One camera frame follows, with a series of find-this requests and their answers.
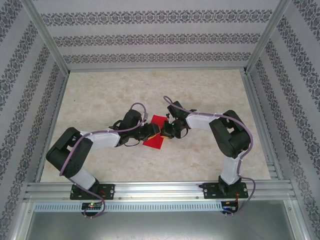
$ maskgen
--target patterned wallpaper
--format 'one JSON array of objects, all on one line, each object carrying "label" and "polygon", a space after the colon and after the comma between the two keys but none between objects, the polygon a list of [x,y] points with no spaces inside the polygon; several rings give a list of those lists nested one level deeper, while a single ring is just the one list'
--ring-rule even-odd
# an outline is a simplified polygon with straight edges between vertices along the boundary
[{"label": "patterned wallpaper", "polygon": [[281,170],[320,239],[320,7],[293,0],[251,73]]},{"label": "patterned wallpaper", "polygon": [[244,67],[279,0],[35,0],[71,70]]},{"label": "patterned wallpaper", "polygon": [[33,182],[65,77],[19,0],[0,1],[0,240]]}]

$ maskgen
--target marble floor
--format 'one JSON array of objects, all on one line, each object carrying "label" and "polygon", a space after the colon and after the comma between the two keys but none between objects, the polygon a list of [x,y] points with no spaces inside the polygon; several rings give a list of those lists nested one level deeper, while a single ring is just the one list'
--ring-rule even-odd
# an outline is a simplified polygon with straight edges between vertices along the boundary
[{"label": "marble floor", "polygon": [[[68,127],[91,132],[113,125],[135,102],[146,106],[148,121],[153,115],[165,116],[168,104],[164,95],[186,109],[207,113],[234,110],[254,138],[240,173],[256,180],[270,179],[238,70],[71,73],[51,145]],[[165,139],[161,150],[142,144],[92,150],[84,165],[101,182],[211,181],[218,180],[223,154],[211,132],[192,129],[183,139]],[[41,181],[68,182],[49,162]]]}]

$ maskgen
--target purple cable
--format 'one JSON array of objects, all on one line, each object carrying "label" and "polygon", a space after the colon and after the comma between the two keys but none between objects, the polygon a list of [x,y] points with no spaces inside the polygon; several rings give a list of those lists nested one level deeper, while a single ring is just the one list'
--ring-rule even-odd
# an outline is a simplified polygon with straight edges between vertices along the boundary
[{"label": "purple cable", "polygon": [[225,116],[225,115],[221,115],[221,114],[214,114],[214,113],[205,113],[205,112],[189,111],[189,110],[187,110],[187,109],[185,109],[185,108],[183,108],[183,107],[179,107],[179,106],[174,105],[174,103],[172,102],[172,100],[171,100],[170,97],[168,97],[168,96],[163,96],[163,99],[164,99],[168,104],[170,104],[171,106],[173,106],[173,107],[175,107],[175,108],[177,108],[177,109],[180,109],[180,110],[182,110],[182,111],[185,111],[185,112],[187,112],[187,113],[189,113],[189,114],[198,114],[198,115],[204,115],[204,116],[212,116],[212,117],[219,117],[219,118],[229,119],[229,120],[231,120],[231,121],[239,124],[239,125],[240,125],[241,127],[243,127],[244,130],[248,133],[249,138],[250,138],[250,146],[249,146],[249,148],[247,149],[247,151],[245,151],[245,152],[240,156],[240,159],[239,159],[239,162],[238,162],[238,166],[237,166],[237,168],[236,168],[236,173],[237,173],[237,175],[238,175],[240,178],[245,179],[245,180],[250,180],[250,181],[252,181],[252,183],[253,183],[253,189],[252,189],[252,192],[251,192],[250,196],[248,197],[247,201],[246,201],[246,202],[242,205],[242,207],[241,207],[237,212],[235,212],[233,215],[238,214],[238,213],[245,207],[245,205],[248,204],[248,202],[249,202],[250,199],[253,197],[253,195],[254,195],[254,193],[255,193],[255,190],[256,190],[256,182],[255,182],[255,180],[253,180],[253,179],[250,178],[250,177],[244,177],[244,176],[241,176],[241,175],[240,175],[240,166],[241,166],[242,160],[243,160],[244,156],[246,156],[246,155],[251,151],[252,147],[254,146],[254,138],[253,138],[250,130],[249,130],[249,129],[246,127],[246,125],[244,125],[241,121],[239,121],[239,120],[237,120],[237,119],[235,119],[235,118],[233,118],[233,117]]},{"label": "purple cable", "polygon": [[[93,132],[88,132],[88,133],[86,133],[85,135],[83,135],[82,137],[80,137],[78,141],[76,141],[75,145],[73,146],[72,150],[70,151],[68,157],[66,158],[66,160],[65,160],[65,162],[64,162],[64,164],[63,164],[63,166],[62,166],[62,168],[61,168],[61,170],[60,170],[59,176],[62,176],[62,175],[63,175],[63,173],[64,173],[64,171],[65,171],[65,169],[66,169],[66,167],[67,167],[67,165],[68,165],[68,163],[69,163],[72,155],[74,154],[75,150],[77,149],[78,145],[79,145],[80,142],[81,142],[84,138],[86,138],[87,136],[94,135],[94,134],[105,134],[105,133],[107,133],[107,134],[123,133],[123,132],[128,132],[128,131],[131,131],[131,130],[134,130],[134,129],[140,127],[141,124],[144,123],[144,122],[147,120],[147,109],[146,109],[145,105],[143,105],[143,104],[140,103],[140,102],[135,102],[134,104],[132,104],[132,106],[130,107],[130,109],[132,109],[135,105],[141,105],[141,106],[143,107],[143,119],[142,119],[141,122],[139,122],[138,125],[136,125],[136,126],[134,126],[134,127],[131,127],[131,128],[128,128],[128,129],[123,129],[123,130],[100,130],[100,131],[93,131]],[[100,199],[101,202],[102,202],[102,204],[103,204],[103,210],[100,211],[99,213],[97,213],[96,215],[90,216],[90,217],[86,215],[86,211],[87,211],[87,209],[88,209],[88,208],[86,208],[86,209],[84,210],[84,212],[83,212],[84,217],[85,217],[85,218],[88,217],[88,218],[93,219],[93,218],[96,218],[96,217],[100,216],[100,215],[105,211],[105,209],[106,209],[106,202],[105,202],[105,200],[104,200],[102,197],[100,197],[99,195],[97,195],[97,194],[95,194],[95,193],[93,193],[93,192],[85,189],[84,187],[80,186],[79,184],[77,184],[76,182],[74,182],[73,180],[71,180],[70,178],[69,178],[69,180],[70,180],[71,182],[73,182],[73,183],[74,183],[78,188],[80,188],[81,190],[83,190],[83,191],[85,191],[85,192],[87,192],[87,193],[95,196],[96,198]]]}]

